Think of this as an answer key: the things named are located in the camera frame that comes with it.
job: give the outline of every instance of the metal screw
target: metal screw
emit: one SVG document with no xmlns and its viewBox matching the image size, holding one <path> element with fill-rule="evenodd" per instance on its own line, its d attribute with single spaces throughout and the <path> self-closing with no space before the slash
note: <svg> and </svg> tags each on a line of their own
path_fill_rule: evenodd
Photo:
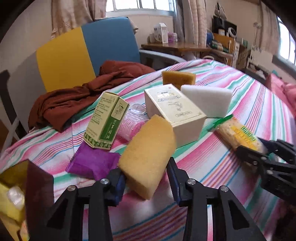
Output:
<svg viewBox="0 0 296 241">
<path fill-rule="evenodd" d="M 69 187 L 67 187 L 67 190 L 72 192 L 76 189 L 76 186 L 75 185 L 70 185 Z"/>
<path fill-rule="evenodd" d="M 188 183 L 189 185 L 194 185 L 194 184 L 196 183 L 196 180 L 190 178 L 190 179 L 187 180 L 187 183 Z"/>
<path fill-rule="evenodd" d="M 103 178 L 103 179 L 100 180 L 100 182 L 101 182 L 101 184 L 106 185 L 106 184 L 109 183 L 109 179 L 107 179 L 107 178 Z"/>
<path fill-rule="evenodd" d="M 220 189 L 221 189 L 222 192 L 228 192 L 229 191 L 229 188 L 226 187 L 226 186 L 221 186 Z"/>
</svg>

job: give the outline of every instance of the yellow board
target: yellow board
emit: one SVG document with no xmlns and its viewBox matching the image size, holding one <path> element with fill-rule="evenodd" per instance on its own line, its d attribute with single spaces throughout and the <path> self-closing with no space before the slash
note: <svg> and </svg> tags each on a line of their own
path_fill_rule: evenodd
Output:
<svg viewBox="0 0 296 241">
<path fill-rule="evenodd" d="M 3 215 L 2 213 L 0 213 L 0 219 L 9 232 L 10 236 L 15 241 L 19 241 L 20 239 L 18 238 L 17 233 L 20 230 L 20 225 L 15 220 Z"/>
<path fill-rule="evenodd" d="M 46 43 L 36 56 L 47 92 L 82 85 L 96 77 L 80 27 Z"/>
</svg>

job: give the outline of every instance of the purple packet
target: purple packet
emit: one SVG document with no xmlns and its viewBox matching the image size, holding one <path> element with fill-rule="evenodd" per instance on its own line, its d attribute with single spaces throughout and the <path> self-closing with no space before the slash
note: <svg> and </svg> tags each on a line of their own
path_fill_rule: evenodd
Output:
<svg viewBox="0 0 296 241">
<path fill-rule="evenodd" d="M 94 149 L 83 141 L 71 159 L 66 171 L 96 181 L 107 177 L 111 169 L 117 168 L 119 153 Z"/>
</svg>

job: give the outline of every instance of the window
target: window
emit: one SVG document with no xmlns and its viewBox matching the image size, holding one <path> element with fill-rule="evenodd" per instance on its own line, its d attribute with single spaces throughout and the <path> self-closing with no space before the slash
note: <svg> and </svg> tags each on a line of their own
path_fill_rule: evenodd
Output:
<svg viewBox="0 0 296 241">
<path fill-rule="evenodd" d="M 280 18 L 279 21 L 279 32 L 280 32 L 280 48 L 279 54 L 286 60 L 289 60 L 292 64 L 295 64 L 295 40 L 292 38 L 292 35 L 289 33 L 286 26 L 283 24 Z"/>
<path fill-rule="evenodd" d="M 107 0 L 106 12 L 122 9 L 157 9 L 173 11 L 173 0 Z"/>
</svg>

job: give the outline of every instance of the white carton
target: white carton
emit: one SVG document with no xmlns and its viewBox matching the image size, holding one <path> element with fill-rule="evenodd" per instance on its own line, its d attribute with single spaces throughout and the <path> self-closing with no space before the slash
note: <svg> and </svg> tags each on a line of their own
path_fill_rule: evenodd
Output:
<svg viewBox="0 0 296 241">
<path fill-rule="evenodd" d="M 159 115 L 173 126 L 177 147 L 198 140 L 206 115 L 172 84 L 144 91 L 146 111 Z"/>
<path fill-rule="evenodd" d="M 154 38 L 156 42 L 168 44 L 168 28 L 164 23 L 154 26 Z"/>
</svg>

